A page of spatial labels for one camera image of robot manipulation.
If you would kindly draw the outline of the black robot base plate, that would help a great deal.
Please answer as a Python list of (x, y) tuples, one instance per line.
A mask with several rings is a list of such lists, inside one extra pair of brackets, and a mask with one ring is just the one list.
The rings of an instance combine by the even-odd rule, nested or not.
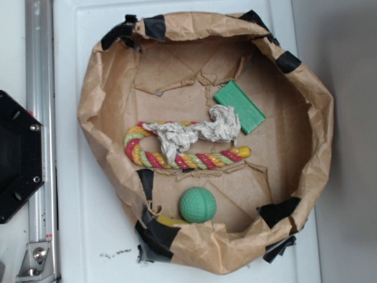
[(1, 91), (1, 224), (9, 222), (44, 184), (43, 129)]

